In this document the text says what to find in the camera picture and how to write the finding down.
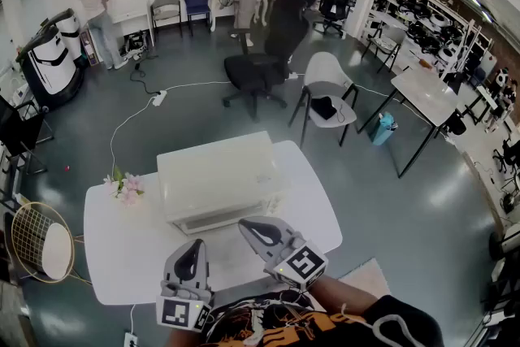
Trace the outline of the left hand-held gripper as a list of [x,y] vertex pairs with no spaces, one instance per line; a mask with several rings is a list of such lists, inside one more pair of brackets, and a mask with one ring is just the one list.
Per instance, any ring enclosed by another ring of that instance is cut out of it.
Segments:
[[156,299],[157,323],[201,332],[211,311],[213,293],[207,283],[209,263],[202,239],[188,241],[170,255]]

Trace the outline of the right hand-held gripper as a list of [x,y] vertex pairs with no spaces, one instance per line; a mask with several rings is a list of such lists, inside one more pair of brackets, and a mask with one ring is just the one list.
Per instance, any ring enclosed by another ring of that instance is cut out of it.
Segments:
[[[238,228],[255,254],[267,261],[264,271],[282,283],[304,292],[327,269],[328,259],[314,242],[293,233],[282,219],[251,216],[240,219]],[[275,254],[281,243],[281,250]]]

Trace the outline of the person's right forearm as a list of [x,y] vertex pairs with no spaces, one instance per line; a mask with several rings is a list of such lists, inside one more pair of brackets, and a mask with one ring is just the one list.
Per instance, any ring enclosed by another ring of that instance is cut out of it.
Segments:
[[363,315],[378,301],[374,295],[328,275],[320,276],[310,286],[309,293],[329,314],[344,311],[347,314]]

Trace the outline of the white oven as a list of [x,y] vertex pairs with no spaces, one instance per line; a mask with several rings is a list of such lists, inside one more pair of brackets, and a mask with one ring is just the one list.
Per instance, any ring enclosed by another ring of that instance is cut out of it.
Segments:
[[167,222],[258,201],[266,215],[288,189],[266,131],[160,154],[157,167]]

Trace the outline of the white oval table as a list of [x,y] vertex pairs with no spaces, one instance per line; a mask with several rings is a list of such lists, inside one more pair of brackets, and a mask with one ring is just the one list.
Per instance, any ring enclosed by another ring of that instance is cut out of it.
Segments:
[[[314,169],[298,145],[274,145],[289,190],[273,215],[327,253],[343,237],[332,205]],[[145,193],[126,206],[103,184],[90,188],[84,204],[84,246],[97,299],[118,306],[153,303],[167,258],[190,241],[166,222],[157,173],[142,176]],[[265,277],[264,262],[235,224],[199,234],[206,243],[210,287],[214,291],[248,284]]]

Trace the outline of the person's black printed shirt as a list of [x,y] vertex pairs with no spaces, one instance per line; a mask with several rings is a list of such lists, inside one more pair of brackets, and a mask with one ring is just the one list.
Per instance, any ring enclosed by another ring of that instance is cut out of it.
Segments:
[[361,315],[315,310],[296,291],[246,297],[212,310],[199,347],[390,347],[372,327],[379,319],[401,317],[424,347],[444,347],[438,323],[392,296],[380,298]]

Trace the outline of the pink flower bouquet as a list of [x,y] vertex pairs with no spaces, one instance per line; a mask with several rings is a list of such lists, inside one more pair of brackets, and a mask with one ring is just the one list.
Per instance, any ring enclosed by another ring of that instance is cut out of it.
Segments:
[[134,205],[145,194],[141,177],[128,172],[122,173],[118,167],[114,167],[103,182],[109,189],[109,194],[125,206]]

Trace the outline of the beige rug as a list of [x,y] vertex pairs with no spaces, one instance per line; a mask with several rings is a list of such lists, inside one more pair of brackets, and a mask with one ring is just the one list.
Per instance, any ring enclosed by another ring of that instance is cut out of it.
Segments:
[[377,298],[390,295],[388,282],[384,277],[376,258],[371,258],[342,276],[340,281],[359,288]]

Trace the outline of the black garment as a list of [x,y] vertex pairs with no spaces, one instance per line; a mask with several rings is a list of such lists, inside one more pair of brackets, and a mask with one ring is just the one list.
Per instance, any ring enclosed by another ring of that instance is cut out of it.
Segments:
[[332,99],[329,96],[320,98],[312,98],[310,102],[311,109],[324,120],[329,120],[337,110],[333,106]]

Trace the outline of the teal bag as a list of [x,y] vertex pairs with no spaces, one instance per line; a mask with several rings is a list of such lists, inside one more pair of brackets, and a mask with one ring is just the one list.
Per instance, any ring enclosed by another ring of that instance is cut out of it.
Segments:
[[373,145],[382,145],[398,128],[398,123],[395,121],[392,114],[385,111],[378,114],[378,119],[375,127],[370,133],[370,140]]

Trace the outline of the black office chair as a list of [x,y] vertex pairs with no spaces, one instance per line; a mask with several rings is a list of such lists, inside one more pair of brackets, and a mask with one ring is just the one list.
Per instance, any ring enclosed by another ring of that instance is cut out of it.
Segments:
[[343,27],[350,8],[350,0],[321,0],[318,11],[323,19],[314,21],[313,29],[322,34],[327,34],[329,29],[334,29],[339,37],[343,37]]
[[253,121],[258,121],[258,98],[263,97],[277,102],[281,108],[286,108],[287,103],[272,93],[272,88],[282,85],[289,78],[288,57],[292,54],[289,50],[295,50],[305,38],[309,23],[305,20],[300,26],[296,26],[292,32],[292,42],[285,46],[276,43],[276,36],[268,35],[265,41],[264,52],[250,53],[246,36],[250,34],[247,28],[232,28],[231,36],[240,39],[242,54],[227,57],[223,66],[231,85],[236,93],[222,98],[224,107],[229,107],[231,101],[237,98],[250,97],[252,107],[250,115]]

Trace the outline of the white table with black legs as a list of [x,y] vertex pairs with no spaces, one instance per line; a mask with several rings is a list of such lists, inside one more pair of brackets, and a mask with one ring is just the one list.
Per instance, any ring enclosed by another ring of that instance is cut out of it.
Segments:
[[457,110],[458,96],[436,74],[426,69],[405,70],[400,75],[394,76],[391,84],[391,93],[357,130],[357,133],[362,132],[397,94],[400,94],[426,119],[430,125],[430,131],[403,170],[398,173],[398,177],[401,178],[413,166],[448,118]]

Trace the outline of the blue chair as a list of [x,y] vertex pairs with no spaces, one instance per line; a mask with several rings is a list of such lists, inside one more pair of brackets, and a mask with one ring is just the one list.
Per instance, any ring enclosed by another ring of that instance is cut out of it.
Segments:
[[210,0],[184,0],[188,19],[188,30],[191,36],[193,36],[192,18],[195,15],[204,15],[206,19],[206,26],[210,25],[211,10],[209,1]]

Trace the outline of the grey chair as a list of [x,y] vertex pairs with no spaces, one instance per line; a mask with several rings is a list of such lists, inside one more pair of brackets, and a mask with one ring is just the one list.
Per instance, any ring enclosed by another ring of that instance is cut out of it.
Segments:
[[150,6],[154,34],[158,34],[158,22],[178,19],[180,35],[183,36],[180,0],[154,0]]

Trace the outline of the white storage rack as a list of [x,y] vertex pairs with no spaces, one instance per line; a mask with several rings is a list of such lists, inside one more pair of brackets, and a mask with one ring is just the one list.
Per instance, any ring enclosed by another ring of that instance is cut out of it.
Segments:
[[374,0],[370,19],[386,28],[402,27],[405,40],[395,54],[396,69],[429,67],[440,76],[461,72],[481,85],[496,64],[493,40],[440,0]]

